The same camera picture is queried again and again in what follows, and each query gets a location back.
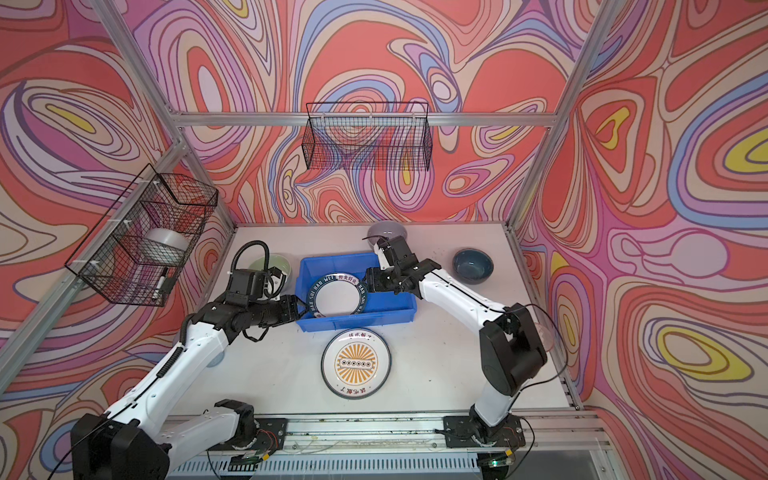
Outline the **blue plastic bin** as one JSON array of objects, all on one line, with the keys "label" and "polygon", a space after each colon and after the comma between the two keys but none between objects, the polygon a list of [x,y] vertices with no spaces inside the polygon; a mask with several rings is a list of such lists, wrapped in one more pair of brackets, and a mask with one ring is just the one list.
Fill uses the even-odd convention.
[{"label": "blue plastic bin", "polygon": [[412,322],[417,312],[414,296],[376,293],[366,286],[367,270],[378,265],[373,253],[302,259],[295,294],[308,312],[298,321],[300,329],[319,332]]}]

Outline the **green rimmed lettered plate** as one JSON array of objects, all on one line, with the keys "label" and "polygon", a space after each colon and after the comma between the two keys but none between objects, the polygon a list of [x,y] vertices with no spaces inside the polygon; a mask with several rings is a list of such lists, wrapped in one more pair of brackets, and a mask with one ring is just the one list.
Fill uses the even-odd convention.
[{"label": "green rimmed lettered plate", "polygon": [[307,294],[307,304],[314,317],[356,315],[364,311],[367,300],[366,286],[350,273],[324,275]]}]

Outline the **orange sunburst plate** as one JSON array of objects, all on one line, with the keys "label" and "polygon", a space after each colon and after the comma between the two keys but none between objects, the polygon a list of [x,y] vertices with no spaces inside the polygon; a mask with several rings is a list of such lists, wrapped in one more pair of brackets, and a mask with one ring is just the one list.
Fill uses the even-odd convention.
[{"label": "orange sunburst plate", "polygon": [[348,329],[337,334],[321,357],[323,381],[335,395],[359,400],[377,393],[387,381],[392,354],[386,340],[366,329]]}]

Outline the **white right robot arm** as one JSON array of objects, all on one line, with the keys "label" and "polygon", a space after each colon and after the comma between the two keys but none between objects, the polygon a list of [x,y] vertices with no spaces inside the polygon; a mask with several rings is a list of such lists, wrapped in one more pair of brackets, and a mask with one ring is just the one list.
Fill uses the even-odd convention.
[{"label": "white right robot arm", "polygon": [[485,298],[436,261],[418,259],[402,236],[373,238],[379,265],[366,270],[369,291],[410,294],[440,307],[477,335],[485,385],[468,413],[470,434],[462,439],[495,443],[512,420],[515,396],[548,363],[531,312],[520,303],[505,306]]}]

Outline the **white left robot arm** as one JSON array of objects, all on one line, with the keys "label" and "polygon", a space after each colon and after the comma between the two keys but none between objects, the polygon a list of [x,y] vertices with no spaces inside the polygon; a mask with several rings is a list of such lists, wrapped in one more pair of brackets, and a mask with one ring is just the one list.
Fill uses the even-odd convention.
[{"label": "white left robot arm", "polygon": [[181,464],[216,446],[251,450],[260,428],[252,405],[224,399],[169,430],[175,405],[213,360],[248,329],[268,332],[298,321],[306,304],[270,293],[266,273],[235,270],[226,290],[182,323],[171,351],[101,415],[85,414],[71,430],[76,479],[164,479]]}]

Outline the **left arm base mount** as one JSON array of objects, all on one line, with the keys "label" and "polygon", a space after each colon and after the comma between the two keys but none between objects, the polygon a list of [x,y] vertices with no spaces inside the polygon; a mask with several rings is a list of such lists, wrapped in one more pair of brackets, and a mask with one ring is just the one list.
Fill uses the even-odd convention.
[{"label": "left arm base mount", "polygon": [[256,417],[253,436],[245,440],[228,440],[208,449],[209,452],[256,452],[269,453],[284,448],[288,419],[280,417]]}]

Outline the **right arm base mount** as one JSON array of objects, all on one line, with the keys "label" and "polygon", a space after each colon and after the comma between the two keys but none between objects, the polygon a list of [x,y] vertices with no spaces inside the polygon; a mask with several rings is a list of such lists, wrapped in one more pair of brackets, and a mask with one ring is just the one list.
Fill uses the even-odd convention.
[{"label": "right arm base mount", "polygon": [[512,414],[496,426],[485,425],[479,417],[445,416],[435,432],[448,448],[504,448],[515,451],[527,444],[521,418]]}]

